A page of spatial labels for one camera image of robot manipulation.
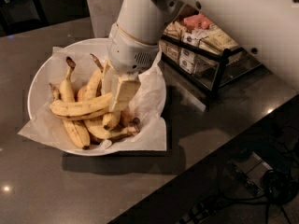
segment red package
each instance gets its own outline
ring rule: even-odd
[[[198,15],[193,15],[184,19],[184,24],[187,27],[194,29],[208,29],[210,24],[213,22],[205,17],[202,13]]]

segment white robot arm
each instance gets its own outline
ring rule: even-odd
[[[150,68],[165,26],[188,4],[299,91],[299,0],[124,0],[109,36],[120,73]]]

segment banana piece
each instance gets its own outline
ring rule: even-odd
[[[53,114],[64,117],[89,115],[96,111],[103,111],[109,107],[111,97],[112,93],[109,92],[88,101],[64,102],[62,100],[55,100],[50,104],[50,110]]]
[[[92,112],[92,113],[87,114],[87,115],[82,115],[82,116],[58,116],[58,115],[55,115],[55,114],[54,115],[57,118],[59,118],[59,119],[64,119],[64,120],[72,121],[72,120],[93,119],[93,118],[96,118],[96,117],[103,116],[107,112],[109,112],[109,108],[108,107],[103,108],[103,109],[98,110],[98,111],[95,111],[95,112]]]
[[[105,130],[112,130],[118,126],[121,120],[121,112],[108,112],[103,116],[103,127]]]
[[[118,126],[115,129],[108,131],[104,129],[101,119],[94,119],[93,124],[94,126],[91,126],[89,128],[89,131],[95,138],[98,139],[109,139],[117,141],[122,138],[131,136],[134,133],[132,129],[130,130],[127,127],[122,128],[122,126]]]
[[[66,58],[66,62],[69,67],[67,69],[64,80],[60,84],[59,92],[62,101],[75,103],[74,90],[71,83],[71,75],[76,67],[76,64],[70,57]],[[76,147],[89,149],[91,139],[84,123],[81,120],[63,120],[63,124],[67,134]]]
[[[89,101],[97,96],[97,92],[99,91],[99,86],[103,78],[103,73],[102,73],[103,66],[100,64],[96,56],[94,55],[92,56],[94,62],[98,66],[98,69],[96,69],[93,72],[92,76],[90,77],[86,85],[86,92],[84,93],[83,101]],[[101,139],[97,135],[98,130],[102,128],[102,121],[100,116],[94,117],[93,119],[85,119],[84,124],[94,138]]]
[[[83,100],[83,95],[86,91],[86,85],[82,86],[78,92],[77,92],[77,95],[76,95],[76,101],[82,101]]]

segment cable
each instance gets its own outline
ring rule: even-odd
[[[283,206],[280,206],[281,211],[283,212],[283,216],[287,219],[288,223],[291,224],[291,221],[286,213],[286,211],[284,210]]]
[[[294,129],[294,130],[296,130],[297,132],[299,132],[299,129],[298,129],[298,128],[293,127],[293,126],[291,126],[291,125],[287,125],[286,128],[291,128],[291,129]]]
[[[283,142],[276,141],[276,143],[282,145],[287,150],[286,152],[278,151],[280,154],[282,154],[286,159],[296,162],[297,166],[292,166],[292,168],[299,168],[299,161],[297,160],[296,157],[294,157],[294,151],[290,150]]]
[[[268,170],[263,175],[261,184],[269,202],[278,206],[289,203],[299,190],[299,184],[289,175],[276,170]]]
[[[270,209],[270,203],[267,203],[265,207],[265,224],[268,224],[269,221],[269,209]]]
[[[210,217],[212,215],[214,215],[215,213],[219,212],[220,210],[223,210],[229,206],[232,206],[232,205],[235,205],[235,204],[244,204],[244,205],[265,205],[265,204],[268,204],[268,202],[258,202],[258,203],[246,203],[246,202],[231,202],[231,203],[228,203],[224,206],[222,206],[221,208],[218,208],[216,209],[213,213],[208,213],[207,216],[205,217],[201,217],[201,218],[197,218],[198,221],[201,221],[201,220],[204,220],[206,219],[207,217]],[[201,213],[204,213],[205,211],[202,211],[202,212],[196,212],[194,215],[194,217],[190,217],[188,220],[186,220],[186,223],[192,221],[195,217],[197,217],[199,214]]]
[[[227,198],[224,195],[221,195],[221,197],[227,201],[232,201],[232,202],[245,202],[245,201],[253,201],[253,200],[258,200],[264,197],[264,194],[259,197],[254,197],[254,198],[240,198],[240,199],[235,199],[235,198]]]

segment dark countertop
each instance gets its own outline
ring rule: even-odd
[[[196,183],[189,186],[192,175],[185,171],[295,96],[261,70],[222,88],[203,111],[196,89],[162,65],[168,88],[164,117],[171,128],[165,155],[78,157],[17,135],[29,120],[31,81],[52,47],[93,38],[92,30],[87,18],[0,38],[3,223],[107,223],[180,175],[183,188],[195,197]],[[199,169],[198,180],[206,180],[205,172]]]

